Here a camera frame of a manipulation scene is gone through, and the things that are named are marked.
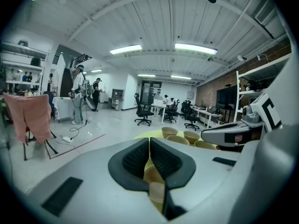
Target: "television screen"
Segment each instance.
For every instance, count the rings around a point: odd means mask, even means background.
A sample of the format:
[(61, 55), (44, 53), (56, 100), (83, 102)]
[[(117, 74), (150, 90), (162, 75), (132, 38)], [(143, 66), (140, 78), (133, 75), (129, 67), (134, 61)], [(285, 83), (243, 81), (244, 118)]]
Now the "television screen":
[(235, 110), (237, 103), (237, 86), (231, 86), (217, 91), (216, 108), (223, 110)]

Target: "black bag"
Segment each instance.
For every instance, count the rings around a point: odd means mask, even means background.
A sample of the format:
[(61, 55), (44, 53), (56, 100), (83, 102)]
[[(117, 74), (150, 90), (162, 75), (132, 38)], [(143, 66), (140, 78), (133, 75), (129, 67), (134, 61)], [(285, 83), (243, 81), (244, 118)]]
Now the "black bag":
[(41, 59), (38, 58), (38, 57), (33, 57), (32, 60), (31, 60), (30, 65), (41, 66)]

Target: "cap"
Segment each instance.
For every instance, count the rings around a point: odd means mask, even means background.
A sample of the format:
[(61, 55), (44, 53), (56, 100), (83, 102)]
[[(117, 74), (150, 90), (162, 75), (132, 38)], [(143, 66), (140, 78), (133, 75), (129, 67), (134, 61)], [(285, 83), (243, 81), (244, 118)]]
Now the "cap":
[(79, 65), (79, 66), (77, 66), (77, 69), (80, 69), (80, 70), (84, 70), (84, 66), (83, 65)]

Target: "white shelf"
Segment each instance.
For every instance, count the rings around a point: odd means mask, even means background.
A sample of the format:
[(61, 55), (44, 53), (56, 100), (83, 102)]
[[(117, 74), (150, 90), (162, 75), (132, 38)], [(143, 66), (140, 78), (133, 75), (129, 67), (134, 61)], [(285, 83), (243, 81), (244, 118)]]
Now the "white shelf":
[(8, 84), (29, 84), (29, 85), (39, 85), (39, 83), (35, 83), (35, 82), (25, 82), (25, 81), (15, 81), (15, 80), (7, 80), (6, 83), (8, 83)]
[(239, 78), (242, 77), (246, 80), (259, 81), (267, 78), (276, 77), (283, 69), (291, 55), (292, 54), (290, 53), (275, 61), (262, 65), (243, 74), (240, 74)]
[(239, 92), (239, 95), (244, 95), (244, 96), (247, 96), (247, 97), (250, 97), (250, 98), (257, 98), (263, 92), (264, 92), (264, 90), (261, 90), (259, 92), (255, 92), (255, 91), (241, 91), (241, 92)]
[(18, 67), (18, 68), (25, 68), (25, 69), (29, 69), (29, 70), (39, 70), (39, 71), (41, 71), (43, 69), (40, 66), (28, 65), (28, 64), (20, 63), (20, 62), (3, 61), (3, 64), (8, 65), (8, 66)]
[(28, 56), (37, 56), (42, 59), (45, 59), (48, 54), (47, 52), (44, 52), (41, 50), (21, 46), (21, 45), (10, 43), (10, 42), (2, 42), (2, 50), (17, 52), (17, 53), (25, 54)]

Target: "power strip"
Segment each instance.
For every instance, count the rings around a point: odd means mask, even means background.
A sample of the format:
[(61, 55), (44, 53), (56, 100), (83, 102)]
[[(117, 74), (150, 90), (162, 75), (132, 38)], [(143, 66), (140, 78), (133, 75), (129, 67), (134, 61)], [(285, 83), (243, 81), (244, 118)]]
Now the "power strip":
[(69, 137), (67, 137), (67, 136), (64, 136), (63, 138), (62, 138), (62, 140), (64, 140), (65, 142), (68, 142), (68, 143), (72, 143), (73, 142), (73, 140), (71, 140)]

